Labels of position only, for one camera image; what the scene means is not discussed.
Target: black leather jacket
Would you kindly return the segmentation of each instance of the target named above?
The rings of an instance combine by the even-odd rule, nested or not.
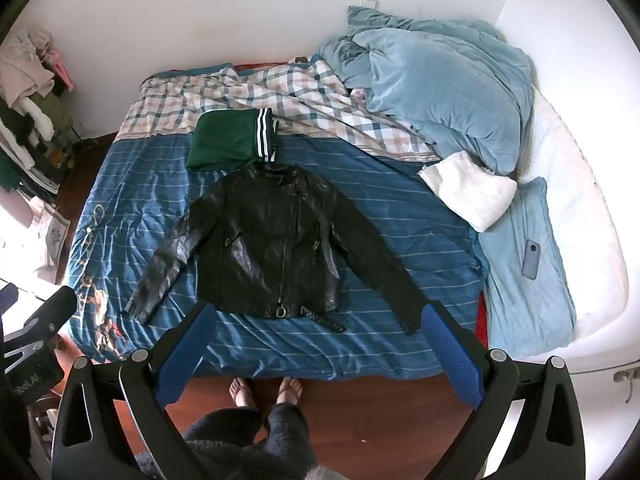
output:
[[[146,322],[196,252],[197,295],[218,310],[267,318],[339,306],[336,253],[378,291],[407,333],[428,302],[375,226],[333,184],[299,166],[256,163],[217,181],[166,236],[126,310]]]

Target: bare foot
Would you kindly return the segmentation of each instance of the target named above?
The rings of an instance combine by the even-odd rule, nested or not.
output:
[[[290,402],[291,404],[297,404],[300,402],[300,395],[302,394],[302,384],[293,377],[285,377],[280,385],[280,391],[278,393],[278,399],[276,403]]]
[[[255,408],[255,401],[251,393],[251,388],[249,388],[249,385],[244,379],[241,379],[240,377],[235,378],[232,381],[231,386],[229,386],[229,393],[238,408],[242,408],[244,406],[248,408]]]

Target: white towel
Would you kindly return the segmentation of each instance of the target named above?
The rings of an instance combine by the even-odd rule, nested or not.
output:
[[[54,128],[48,115],[40,110],[40,107],[28,97],[20,97],[16,102],[20,103],[22,109],[31,116],[36,130],[38,130],[42,138],[44,140],[51,140],[53,138]]]
[[[484,232],[500,218],[516,192],[516,182],[474,164],[467,152],[457,152],[418,173],[454,213]]]

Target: power outlet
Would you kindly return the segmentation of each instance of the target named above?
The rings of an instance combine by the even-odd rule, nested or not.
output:
[[[360,6],[369,7],[369,9],[377,9],[378,3],[377,0],[360,0]]]

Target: jacket sleeve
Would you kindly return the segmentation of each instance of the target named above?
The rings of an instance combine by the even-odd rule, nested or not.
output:
[[[142,323],[155,313],[198,245],[220,220],[225,202],[224,178],[199,199],[164,238],[146,265],[125,310]]]
[[[378,291],[396,314],[405,332],[420,328],[420,315],[429,299],[413,282],[369,219],[333,184],[326,186],[334,243],[358,277]]]

